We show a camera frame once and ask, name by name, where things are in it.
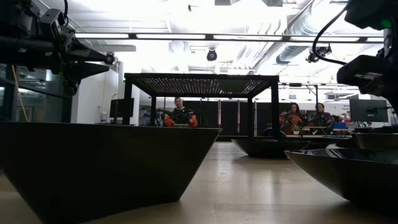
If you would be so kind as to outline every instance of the white ceiling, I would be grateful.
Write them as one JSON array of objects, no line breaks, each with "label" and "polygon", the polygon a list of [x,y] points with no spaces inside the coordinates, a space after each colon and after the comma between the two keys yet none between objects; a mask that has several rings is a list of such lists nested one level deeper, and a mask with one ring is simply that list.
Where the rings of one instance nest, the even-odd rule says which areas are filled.
[{"label": "white ceiling", "polygon": [[[63,10],[63,0],[34,0],[45,7]],[[240,0],[231,6],[215,6],[215,0],[68,0],[70,25],[78,32],[173,32],[220,34],[283,34],[287,24],[309,0],[295,0],[296,4],[267,7],[261,0]],[[315,0],[312,14],[305,11],[293,23],[307,20],[311,29],[321,29],[343,6],[329,0]],[[325,35],[382,35],[382,32],[361,30],[346,23],[343,16]],[[144,72],[237,73],[250,71],[261,75],[280,75],[282,82],[336,83],[339,65],[305,61],[309,49],[297,55],[288,65],[277,64],[286,44],[272,42],[185,42],[181,49],[171,41],[90,40],[91,46],[136,46],[131,58]],[[333,55],[328,57],[349,61],[359,54],[375,55],[382,45],[332,44]],[[207,62],[209,48],[218,54],[216,62]]]}]

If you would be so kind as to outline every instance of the black metal table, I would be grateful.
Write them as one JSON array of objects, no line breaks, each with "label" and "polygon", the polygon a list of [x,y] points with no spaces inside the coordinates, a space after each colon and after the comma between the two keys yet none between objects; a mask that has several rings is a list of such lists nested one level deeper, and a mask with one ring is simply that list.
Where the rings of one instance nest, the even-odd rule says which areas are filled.
[{"label": "black metal table", "polygon": [[247,98],[248,130],[254,136],[253,98],[271,87],[272,128],[279,135],[279,76],[179,73],[125,73],[123,124],[129,125],[132,85],[152,98],[150,125],[155,126],[157,97]]}]

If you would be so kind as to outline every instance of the yellow cable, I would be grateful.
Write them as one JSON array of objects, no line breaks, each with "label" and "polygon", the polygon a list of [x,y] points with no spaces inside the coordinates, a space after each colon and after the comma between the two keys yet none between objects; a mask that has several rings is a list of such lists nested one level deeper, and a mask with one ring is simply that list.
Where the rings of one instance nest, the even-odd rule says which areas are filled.
[{"label": "yellow cable", "polygon": [[17,75],[16,75],[16,73],[15,73],[15,68],[14,68],[13,65],[11,65],[11,67],[12,67],[12,73],[14,74],[15,86],[17,87],[18,96],[19,96],[19,101],[20,101],[20,103],[21,103],[22,110],[23,110],[24,115],[25,115],[25,119],[26,119],[27,122],[29,122],[29,119],[27,118],[27,115],[26,115],[26,110],[25,110],[25,107],[24,107],[24,103],[22,102],[21,93],[19,93],[19,85],[18,85]]}]

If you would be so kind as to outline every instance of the seated person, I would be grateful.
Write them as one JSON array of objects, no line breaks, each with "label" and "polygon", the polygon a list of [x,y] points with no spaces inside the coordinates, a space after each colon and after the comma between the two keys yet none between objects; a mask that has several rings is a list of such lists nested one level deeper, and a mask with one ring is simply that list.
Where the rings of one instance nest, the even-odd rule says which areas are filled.
[{"label": "seated person", "polygon": [[292,103],[290,105],[290,111],[283,112],[279,116],[280,129],[285,134],[293,134],[294,126],[301,124],[304,119],[304,115],[300,114],[299,105]]},{"label": "seated person", "polygon": [[189,128],[198,126],[197,117],[193,114],[192,110],[182,105],[181,98],[176,97],[174,104],[174,110],[166,117],[166,127],[174,127],[174,124],[187,124]]},{"label": "seated person", "polygon": [[318,103],[315,106],[316,108],[318,108],[318,113],[309,121],[310,126],[327,127],[319,128],[320,130],[317,130],[318,134],[330,133],[333,130],[335,119],[330,113],[325,112],[325,105],[323,103]]}]

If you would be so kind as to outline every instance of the wooden floor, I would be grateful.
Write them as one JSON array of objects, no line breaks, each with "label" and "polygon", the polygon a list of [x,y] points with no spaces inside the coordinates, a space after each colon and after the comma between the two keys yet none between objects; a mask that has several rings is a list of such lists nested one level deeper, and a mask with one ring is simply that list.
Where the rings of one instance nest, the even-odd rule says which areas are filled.
[{"label": "wooden floor", "polygon": [[[0,223],[40,223],[3,176]],[[248,158],[216,143],[177,203],[132,210],[89,224],[398,223],[352,206],[289,160]]]}]

